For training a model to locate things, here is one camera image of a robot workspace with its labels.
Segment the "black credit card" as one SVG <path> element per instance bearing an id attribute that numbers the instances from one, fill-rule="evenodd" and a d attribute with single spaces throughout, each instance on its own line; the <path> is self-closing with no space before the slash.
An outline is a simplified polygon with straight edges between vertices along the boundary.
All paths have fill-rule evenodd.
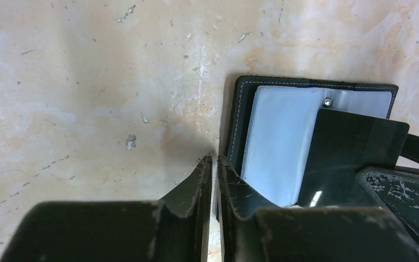
<path id="1" fill-rule="evenodd" d="M 332 109 L 317 114 L 297 204 L 375 206 L 357 181 L 362 169 L 393 169 L 409 124 Z"/>

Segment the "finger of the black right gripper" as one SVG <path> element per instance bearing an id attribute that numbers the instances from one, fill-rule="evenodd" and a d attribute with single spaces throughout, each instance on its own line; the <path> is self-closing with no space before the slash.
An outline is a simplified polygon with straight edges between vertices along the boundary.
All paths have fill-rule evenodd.
<path id="1" fill-rule="evenodd" d="M 380 207 L 398 217 L 419 246 L 419 169 L 368 167 L 356 180 Z"/>

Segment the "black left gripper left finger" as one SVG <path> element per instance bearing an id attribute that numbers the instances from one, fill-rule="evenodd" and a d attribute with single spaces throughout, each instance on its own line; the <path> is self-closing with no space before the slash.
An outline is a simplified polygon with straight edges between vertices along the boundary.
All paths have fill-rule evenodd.
<path id="1" fill-rule="evenodd" d="M 51 201 L 23 218 L 1 261 L 206 261 L 212 158 L 152 201 Z"/>

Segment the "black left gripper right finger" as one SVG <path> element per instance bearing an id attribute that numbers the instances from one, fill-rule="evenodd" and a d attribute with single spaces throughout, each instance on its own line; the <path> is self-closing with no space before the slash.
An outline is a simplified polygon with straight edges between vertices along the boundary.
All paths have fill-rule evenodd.
<path id="1" fill-rule="evenodd" d="M 402 222 L 378 207 L 280 208 L 218 157 L 223 261 L 419 261 Z"/>

